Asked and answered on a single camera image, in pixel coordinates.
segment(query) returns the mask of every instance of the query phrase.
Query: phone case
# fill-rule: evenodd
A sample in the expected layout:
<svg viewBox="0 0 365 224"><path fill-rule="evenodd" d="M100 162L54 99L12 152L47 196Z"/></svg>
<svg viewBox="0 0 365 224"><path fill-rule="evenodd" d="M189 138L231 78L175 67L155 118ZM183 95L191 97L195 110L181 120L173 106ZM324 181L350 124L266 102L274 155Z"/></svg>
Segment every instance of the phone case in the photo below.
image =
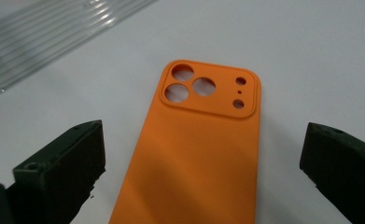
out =
<svg viewBox="0 0 365 224"><path fill-rule="evenodd" d="M255 223L260 80L169 63L109 223Z"/></svg>

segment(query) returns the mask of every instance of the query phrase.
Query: camera cutout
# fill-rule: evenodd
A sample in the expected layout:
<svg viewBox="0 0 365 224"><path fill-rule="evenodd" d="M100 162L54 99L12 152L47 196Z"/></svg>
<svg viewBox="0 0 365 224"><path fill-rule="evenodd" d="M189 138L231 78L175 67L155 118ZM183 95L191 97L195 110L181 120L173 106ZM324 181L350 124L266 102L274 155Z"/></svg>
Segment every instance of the camera cutout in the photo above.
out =
<svg viewBox="0 0 365 224"><path fill-rule="evenodd" d="M182 84L172 84L165 89L165 98L174 103L181 103L189 96L188 89Z"/></svg>

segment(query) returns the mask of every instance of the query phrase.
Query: white surface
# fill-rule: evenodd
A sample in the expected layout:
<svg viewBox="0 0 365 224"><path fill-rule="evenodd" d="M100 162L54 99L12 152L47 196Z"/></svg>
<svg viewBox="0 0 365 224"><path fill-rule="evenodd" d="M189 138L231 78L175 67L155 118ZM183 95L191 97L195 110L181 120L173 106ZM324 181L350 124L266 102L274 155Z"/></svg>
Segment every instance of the white surface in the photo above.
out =
<svg viewBox="0 0 365 224"><path fill-rule="evenodd" d="M106 173L73 223L107 223L163 67L244 67L262 82L257 223L348 223L299 169L309 121L365 141L365 1L158 1L0 95L0 183L102 119Z"/></svg>

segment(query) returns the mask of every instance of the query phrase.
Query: clear plastic sheet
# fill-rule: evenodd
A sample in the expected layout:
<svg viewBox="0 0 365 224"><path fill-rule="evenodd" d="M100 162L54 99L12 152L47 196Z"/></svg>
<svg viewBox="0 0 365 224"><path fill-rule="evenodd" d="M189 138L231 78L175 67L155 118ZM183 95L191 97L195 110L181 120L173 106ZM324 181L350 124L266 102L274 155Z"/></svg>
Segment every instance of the clear plastic sheet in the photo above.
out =
<svg viewBox="0 0 365 224"><path fill-rule="evenodd" d="M0 20L0 93L156 0L40 1Z"/></svg>

